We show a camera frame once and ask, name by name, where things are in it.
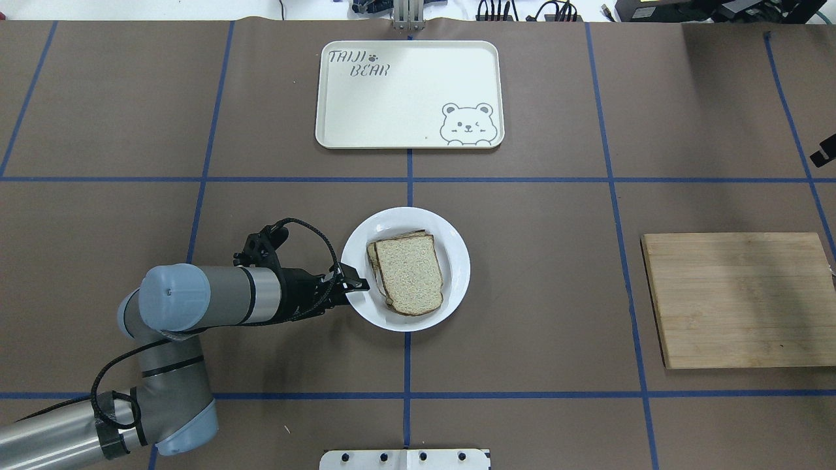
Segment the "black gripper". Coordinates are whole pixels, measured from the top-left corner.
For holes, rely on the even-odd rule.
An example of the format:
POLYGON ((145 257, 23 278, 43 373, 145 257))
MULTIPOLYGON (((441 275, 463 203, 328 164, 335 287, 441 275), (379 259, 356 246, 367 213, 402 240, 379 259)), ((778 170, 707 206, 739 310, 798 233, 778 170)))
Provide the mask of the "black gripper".
POLYGON ((317 227, 308 226, 327 247, 332 265, 327 274, 314 275, 301 268, 284 268, 278 248, 289 238, 284 225, 268 225, 251 233, 234 265, 241 268, 250 283, 250 306, 243 323, 287 323, 322 315, 325 310, 347 303, 346 292, 370 290, 368 280, 343 262, 317 227))

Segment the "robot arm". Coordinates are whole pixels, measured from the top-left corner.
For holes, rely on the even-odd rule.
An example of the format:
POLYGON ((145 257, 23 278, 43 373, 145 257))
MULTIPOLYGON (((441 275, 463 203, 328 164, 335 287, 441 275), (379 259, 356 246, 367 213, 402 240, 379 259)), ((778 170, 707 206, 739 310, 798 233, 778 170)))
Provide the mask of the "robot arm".
POLYGON ((219 428, 200 334, 209 328, 281 324, 322 315, 367 291, 355 268, 325 274, 284 268, 284 218, 247 237, 232 266, 157 266, 118 307, 135 349, 108 361, 90 391, 2 428, 3 469, 76 469, 154 446, 190 452, 219 428))

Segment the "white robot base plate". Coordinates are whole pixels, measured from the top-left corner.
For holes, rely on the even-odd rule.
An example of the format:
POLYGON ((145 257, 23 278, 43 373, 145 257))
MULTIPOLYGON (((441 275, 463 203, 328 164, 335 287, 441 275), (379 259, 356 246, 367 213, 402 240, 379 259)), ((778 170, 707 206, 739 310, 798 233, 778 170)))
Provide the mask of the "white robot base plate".
POLYGON ((328 451, 319 469, 491 469, 490 451, 430 448, 328 451))

